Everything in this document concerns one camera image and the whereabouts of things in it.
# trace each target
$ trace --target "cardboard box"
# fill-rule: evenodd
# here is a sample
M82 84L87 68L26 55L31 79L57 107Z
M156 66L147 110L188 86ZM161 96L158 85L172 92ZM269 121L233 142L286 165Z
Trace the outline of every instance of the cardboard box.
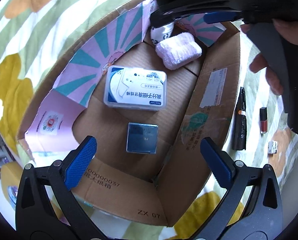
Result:
M132 0L119 11L130 10L142 1ZM57 77L74 53L118 16L114 11L93 26L42 82L18 132L19 142L28 153L25 132L39 120L38 108ZM77 198L115 216L151 225L173 226L184 214L210 176L200 153L200 141L210 136L222 147L235 107L240 35L233 25L225 27L227 30L210 48L200 43L204 51L200 59L175 71L164 67L148 35L115 62L165 71L167 108L158 112L109 108L103 103L102 78L72 127L73 139L78 142L87 135L98 142L95 158L79 185L72 189ZM68 100L57 96L59 100ZM125 151L129 122L159 126L155 155Z

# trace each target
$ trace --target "yellow flower pattern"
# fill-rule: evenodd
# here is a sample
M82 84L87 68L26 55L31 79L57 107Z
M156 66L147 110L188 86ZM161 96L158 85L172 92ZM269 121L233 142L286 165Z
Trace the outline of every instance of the yellow flower pattern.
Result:
M31 80L18 79L20 69L18 53L6 56L0 64L0 134L15 154L17 130L33 97Z
M187 239L192 236L199 227L207 220L213 210L220 202L220 197L216 192L211 191L197 198L185 214L174 225L177 236L171 239ZM244 206L240 202L235 213L229 221L229 225L239 220Z

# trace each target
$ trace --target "hand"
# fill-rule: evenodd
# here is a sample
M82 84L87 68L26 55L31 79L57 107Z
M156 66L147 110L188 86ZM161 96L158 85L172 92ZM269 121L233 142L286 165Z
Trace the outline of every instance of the hand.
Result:
M274 19L273 24L284 39L290 43L298 45L298 22L285 22ZM243 33L247 33L249 29L250 25L241 25L241 31ZM268 67L268 62L261 53L259 53L250 64L250 70L253 73L257 73L259 70L265 67ZM277 75L270 68L267 68L266 70L266 79L272 92L277 96L282 95L283 87L280 84Z

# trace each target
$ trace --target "washcloth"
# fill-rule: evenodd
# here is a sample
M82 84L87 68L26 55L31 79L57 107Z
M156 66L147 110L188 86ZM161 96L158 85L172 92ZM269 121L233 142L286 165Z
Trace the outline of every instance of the washcloth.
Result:
M191 33L181 33L159 42L156 53L162 58L166 68L175 70L199 58L202 49Z

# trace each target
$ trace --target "black handle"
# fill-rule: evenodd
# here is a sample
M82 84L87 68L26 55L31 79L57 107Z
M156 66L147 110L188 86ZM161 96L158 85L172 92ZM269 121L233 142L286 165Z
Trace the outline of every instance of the black handle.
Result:
M272 23L257 23L247 32L283 86L288 126L298 134L298 46L280 36Z

